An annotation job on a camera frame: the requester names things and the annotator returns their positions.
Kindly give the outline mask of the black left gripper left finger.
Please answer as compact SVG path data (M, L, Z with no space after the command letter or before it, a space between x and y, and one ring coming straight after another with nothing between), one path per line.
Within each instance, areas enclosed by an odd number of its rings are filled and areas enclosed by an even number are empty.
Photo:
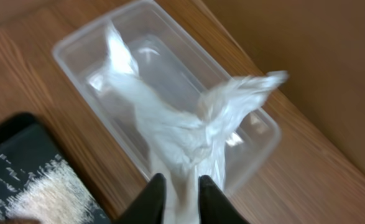
M166 179L158 173L114 224L162 224L166 201Z

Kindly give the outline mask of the large white tissue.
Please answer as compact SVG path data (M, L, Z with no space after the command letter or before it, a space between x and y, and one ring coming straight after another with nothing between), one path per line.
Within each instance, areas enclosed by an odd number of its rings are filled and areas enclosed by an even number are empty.
M164 223L198 223L198 179L226 181L225 144L243 119L260 108L288 75L232 78L200 96L195 113L166 103L140 76L139 67L113 24L105 29L107 59L101 74L128 103L135 126L146 141L153 173L166 179Z

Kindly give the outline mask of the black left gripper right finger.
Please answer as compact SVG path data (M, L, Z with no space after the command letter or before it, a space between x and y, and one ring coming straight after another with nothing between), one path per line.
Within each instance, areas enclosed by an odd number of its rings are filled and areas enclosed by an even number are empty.
M198 209L201 224L249 224L208 175L199 178Z

